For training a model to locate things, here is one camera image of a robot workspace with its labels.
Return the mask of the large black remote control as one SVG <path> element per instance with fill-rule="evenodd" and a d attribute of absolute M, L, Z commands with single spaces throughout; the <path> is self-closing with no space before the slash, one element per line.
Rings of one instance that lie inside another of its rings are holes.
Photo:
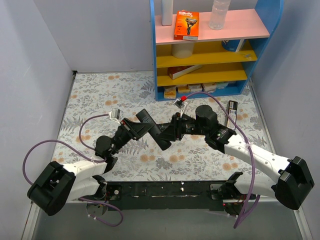
<path fill-rule="evenodd" d="M 159 138 L 161 130 L 146 109 L 142 109 L 140 112 L 138 112 L 136 114 L 136 117 L 141 123 L 151 124 L 151 128 L 148 133 L 151 135 L 153 140 L 157 143 L 162 151 L 167 150 L 172 145 L 169 141 Z"/>

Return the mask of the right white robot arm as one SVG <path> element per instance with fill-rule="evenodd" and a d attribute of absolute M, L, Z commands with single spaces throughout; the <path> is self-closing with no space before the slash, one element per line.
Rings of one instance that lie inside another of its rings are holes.
<path fill-rule="evenodd" d="M 254 187 L 254 194 L 275 198 L 289 209 L 298 210 L 315 185 L 303 158 L 289 159 L 247 143 L 240 134 L 220 124 L 209 105 L 198 106 L 194 118 L 177 112 L 159 128 L 156 137 L 167 145 L 184 135 L 201 135 L 212 149 L 251 164 L 271 180 L 267 186 Z"/>

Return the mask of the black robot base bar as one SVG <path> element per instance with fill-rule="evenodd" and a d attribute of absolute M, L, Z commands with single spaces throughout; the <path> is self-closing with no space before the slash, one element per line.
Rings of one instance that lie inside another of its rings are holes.
<path fill-rule="evenodd" d="M 112 181 L 98 198 L 120 210 L 202 209 L 239 215 L 245 194 L 227 189 L 225 181 Z"/>

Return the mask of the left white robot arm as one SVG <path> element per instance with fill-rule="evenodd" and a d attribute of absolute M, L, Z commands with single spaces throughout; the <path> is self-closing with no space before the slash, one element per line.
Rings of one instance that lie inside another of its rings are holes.
<path fill-rule="evenodd" d="M 58 213 L 63 206 L 81 197 L 103 200 L 107 195 L 107 182 L 102 174 L 110 171 L 117 162 L 116 154 L 130 140 L 139 140 L 153 125 L 133 122 L 124 118 L 115 135 L 100 136 L 95 143 L 95 156 L 75 163 L 50 162 L 31 184 L 27 197 L 48 216 Z"/>

